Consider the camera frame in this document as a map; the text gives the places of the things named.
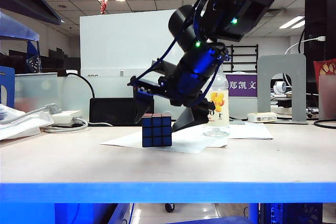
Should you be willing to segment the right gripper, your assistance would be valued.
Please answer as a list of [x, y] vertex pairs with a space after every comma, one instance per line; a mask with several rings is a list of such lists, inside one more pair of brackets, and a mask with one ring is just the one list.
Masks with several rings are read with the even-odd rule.
[[128, 86], [133, 89], [135, 123], [139, 123], [146, 113], [154, 113], [153, 97], [155, 95], [168, 99], [173, 106], [186, 107], [173, 124], [172, 132], [208, 123], [209, 110], [214, 110], [215, 105], [205, 98], [202, 91], [191, 95], [181, 95], [172, 89], [165, 78], [160, 77], [159, 80], [162, 81], [160, 84], [143, 78], [137, 79], [136, 76], [131, 77]]

